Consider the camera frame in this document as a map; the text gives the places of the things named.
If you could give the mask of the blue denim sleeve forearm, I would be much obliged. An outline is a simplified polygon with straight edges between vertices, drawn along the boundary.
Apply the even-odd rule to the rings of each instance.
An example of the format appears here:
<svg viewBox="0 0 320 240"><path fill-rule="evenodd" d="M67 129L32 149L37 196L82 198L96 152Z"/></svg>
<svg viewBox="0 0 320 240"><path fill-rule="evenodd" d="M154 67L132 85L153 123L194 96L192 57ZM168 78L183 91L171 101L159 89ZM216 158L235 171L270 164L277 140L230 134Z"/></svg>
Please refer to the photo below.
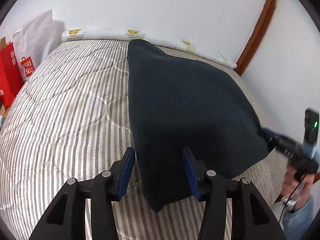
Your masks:
<svg viewBox="0 0 320 240"><path fill-rule="evenodd" d="M306 204L297 211L285 209L283 231L286 239L302 239L313 221L313 205L313 197L310 197Z"/></svg>

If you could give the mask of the person's right hand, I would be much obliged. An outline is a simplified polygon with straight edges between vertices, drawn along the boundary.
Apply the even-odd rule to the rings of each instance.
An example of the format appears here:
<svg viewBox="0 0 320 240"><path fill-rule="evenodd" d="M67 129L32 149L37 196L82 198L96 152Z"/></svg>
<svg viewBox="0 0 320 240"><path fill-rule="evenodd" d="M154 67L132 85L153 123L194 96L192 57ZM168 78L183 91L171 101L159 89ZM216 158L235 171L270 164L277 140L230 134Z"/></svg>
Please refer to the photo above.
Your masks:
<svg viewBox="0 0 320 240"><path fill-rule="evenodd" d="M301 209L309 201L311 188L315 179L314 174L307 174L304 177L303 182L299 185L299 182L294 178L295 173L296 169L290 163L287 163L285 178L281 190L281 195L285 198L290 199L296 195L298 196L297 202L292 209L294 212Z"/></svg>

